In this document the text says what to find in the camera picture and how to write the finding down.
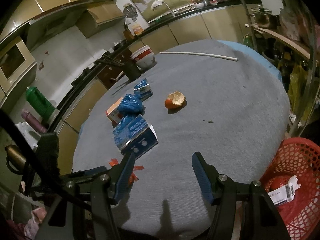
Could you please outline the black chopstick holder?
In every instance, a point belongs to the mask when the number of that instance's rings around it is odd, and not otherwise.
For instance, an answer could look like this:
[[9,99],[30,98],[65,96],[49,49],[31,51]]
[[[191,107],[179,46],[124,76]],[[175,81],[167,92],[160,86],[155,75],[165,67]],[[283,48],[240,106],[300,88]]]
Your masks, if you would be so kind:
[[141,75],[141,71],[131,60],[123,57],[114,58],[107,53],[103,53],[94,64],[102,68],[99,75],[108,80],[116,81],[125,75],[130,81],[134,81]]

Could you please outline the white thin rod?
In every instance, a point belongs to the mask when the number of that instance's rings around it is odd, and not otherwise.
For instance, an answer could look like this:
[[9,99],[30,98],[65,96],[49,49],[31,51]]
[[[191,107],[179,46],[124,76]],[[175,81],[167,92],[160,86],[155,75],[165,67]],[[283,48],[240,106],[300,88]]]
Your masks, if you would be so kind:
[[238,61],[236,57],[208,54],[208,53],[196,53],[196,52],[184,52],[184,51],[162,51],[160,52],[160,54],[206,56],[206,57],[212,57],[212,58],[235,61],[235,62]]

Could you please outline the blue plastic bag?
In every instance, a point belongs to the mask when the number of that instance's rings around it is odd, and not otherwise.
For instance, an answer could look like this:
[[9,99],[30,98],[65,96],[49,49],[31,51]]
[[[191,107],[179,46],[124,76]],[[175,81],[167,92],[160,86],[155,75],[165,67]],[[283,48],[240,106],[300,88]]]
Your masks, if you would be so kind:
[[132,94],[126,94],[118,106],[118,112],[122,116],[144,114],[144,109],[142,101]]

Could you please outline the stacked red white bowls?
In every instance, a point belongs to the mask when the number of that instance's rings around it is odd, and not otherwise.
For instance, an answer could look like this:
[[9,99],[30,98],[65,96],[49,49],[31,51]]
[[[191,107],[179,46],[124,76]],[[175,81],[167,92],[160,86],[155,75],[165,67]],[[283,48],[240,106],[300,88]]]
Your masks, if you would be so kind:
[[140,69],[149,69],[155,63],[155,54],[148,45],[135,51],[130,58]]

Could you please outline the upper wall cabinets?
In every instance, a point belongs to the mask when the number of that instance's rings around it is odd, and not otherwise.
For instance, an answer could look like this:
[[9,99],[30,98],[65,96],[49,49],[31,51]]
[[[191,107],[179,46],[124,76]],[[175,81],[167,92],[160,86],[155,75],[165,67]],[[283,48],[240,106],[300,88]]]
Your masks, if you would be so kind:
[[116,1],[23,0],[1,32],[1,48],[22,39],[34,50],[74,25],[89,38],[124,19]]

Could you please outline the small blue carton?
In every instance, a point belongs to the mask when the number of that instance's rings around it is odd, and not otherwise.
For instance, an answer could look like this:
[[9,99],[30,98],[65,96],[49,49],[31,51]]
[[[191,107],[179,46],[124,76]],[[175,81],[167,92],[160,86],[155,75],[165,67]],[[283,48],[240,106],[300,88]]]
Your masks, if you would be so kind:
[[133,89],[135,97],[144,101],[153,95],[150,84],[147,79],[143,79],[138,84],[135,85]]

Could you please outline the blue under cloth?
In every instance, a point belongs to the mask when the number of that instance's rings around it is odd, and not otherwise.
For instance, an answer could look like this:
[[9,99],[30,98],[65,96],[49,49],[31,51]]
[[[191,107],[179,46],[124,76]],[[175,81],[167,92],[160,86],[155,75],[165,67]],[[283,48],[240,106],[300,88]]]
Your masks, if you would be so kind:
[[219,40],[219,42],[221,42],[227,46],[230,46],[234,50],[240,51],[240,52],[250,56],[254,61],[258,62],[265,69],[267,69],[268,72],[271,73],[273,76],[275,76],[280,82],[283,82],[280,71],[270,61],[265,59],[262,55],[257,53],[252,48],[249,48],[248,46],[246,46],[244,44],[240,44],[238,42],[233,42],[233,41]]

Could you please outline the metal storage rack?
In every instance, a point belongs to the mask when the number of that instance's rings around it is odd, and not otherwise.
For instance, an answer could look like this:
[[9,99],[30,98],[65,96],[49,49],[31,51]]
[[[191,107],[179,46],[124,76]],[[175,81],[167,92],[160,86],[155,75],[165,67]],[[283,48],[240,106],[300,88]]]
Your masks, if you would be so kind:
[[294,111],[296,118],[294,121],[289,121],[290,130],[288,134],[291,137],[300,137],[304,129],[308,125],[310,118],[314,112],[317,96],[319,95],[319,84],[316,83],[316,69],[318,65],[317,53],[316,53],[316,30],[314,27],[313,16],[305,5],[303,0],[298,1],[298,6],[302,8],[306,15],[306,25],[307,32],[309,35],[309,48],[305,49],[303,46],[300,46],[298,42],[281,35],[280,33],[273,31],[271,29],[258,27],[256,24],[252,23],[252,15],[249,13],[247,4],[245,0],[240,0],[242,6],[244,7],[247,19],[248,26],[252,35],[253,47],[255,50],[258,49],[255,32],[258,31],[264,35],[268,35],[272,38],[275,38],[277,41],[281,42],[283,45],[289,47],[295,53],[299,54],[305,60],[308,60],[308,75],[306,79],[305,88],[301,98],[301,102],[298,106],[298,110]]

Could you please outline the white plastic bag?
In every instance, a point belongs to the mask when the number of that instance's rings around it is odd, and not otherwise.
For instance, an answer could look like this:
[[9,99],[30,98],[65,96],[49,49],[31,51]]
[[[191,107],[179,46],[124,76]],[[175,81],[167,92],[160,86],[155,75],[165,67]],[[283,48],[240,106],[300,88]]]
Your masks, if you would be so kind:
[[275,206],[291,202],[295,198],[295,192],[301,187],[298,177],[292,176],[289,179],[276,177],[272,180],[269,188],[269,197]]

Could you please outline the large blue carton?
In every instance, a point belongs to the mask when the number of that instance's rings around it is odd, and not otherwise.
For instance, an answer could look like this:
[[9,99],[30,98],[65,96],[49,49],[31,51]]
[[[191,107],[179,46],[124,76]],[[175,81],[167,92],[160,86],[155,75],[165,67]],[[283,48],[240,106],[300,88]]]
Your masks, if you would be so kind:
[[153,126],[141,114],[123,117],[113,130],[113,135],[121,154],[133,153],[136,160],[158,144]]

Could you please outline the green thermos jug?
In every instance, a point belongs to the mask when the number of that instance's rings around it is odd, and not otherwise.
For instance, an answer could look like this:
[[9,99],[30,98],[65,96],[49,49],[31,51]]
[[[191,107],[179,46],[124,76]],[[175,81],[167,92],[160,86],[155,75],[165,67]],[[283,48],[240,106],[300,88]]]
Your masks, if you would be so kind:
[[51,102],[38,90],[37,87],[27,87],[25,96],[31,107],[33,107],[44,121],[48,121],[55,111],[55,107]]

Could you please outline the orange peel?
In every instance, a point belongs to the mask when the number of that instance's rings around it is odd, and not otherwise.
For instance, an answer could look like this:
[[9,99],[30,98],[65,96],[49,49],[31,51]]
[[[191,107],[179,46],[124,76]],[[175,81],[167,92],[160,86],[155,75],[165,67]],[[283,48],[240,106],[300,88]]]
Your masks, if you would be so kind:
[[186,102],[185,96],[180,91],[170,93],[165,100],[165,107],[167,109],[176,109],[182,107]]

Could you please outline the red plastic mesh basket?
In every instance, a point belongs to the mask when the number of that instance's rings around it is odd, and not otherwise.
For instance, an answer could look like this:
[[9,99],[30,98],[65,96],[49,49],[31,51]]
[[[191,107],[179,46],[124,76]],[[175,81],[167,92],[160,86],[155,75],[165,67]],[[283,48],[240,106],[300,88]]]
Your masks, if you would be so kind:
[[305,138],[283,140],[260,181],[267,192],[292,185],[293,200],[277,209],[291,239],[309,239],[319,226],[319,146]]

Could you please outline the kitchen faucet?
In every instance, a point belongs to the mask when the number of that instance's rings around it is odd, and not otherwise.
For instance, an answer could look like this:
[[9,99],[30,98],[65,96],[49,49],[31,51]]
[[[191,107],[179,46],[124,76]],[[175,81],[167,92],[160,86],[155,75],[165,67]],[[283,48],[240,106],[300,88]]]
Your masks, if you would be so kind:
[[168,15],[168,14],[170,14],[172,17],[177,17],[178,16],[178,14],[176,12],[173,12],[173,10],[169,7],[167,2],[164,1],[164,0],[155,0],[151,5],[151,9],[152,9],[152,11],[155,11],[157,8],[159,8],[161,6],[165,6],[169,12],[168,13],[162,13],[162,14],[158,15],[158,18],[163,17],[163,16]]

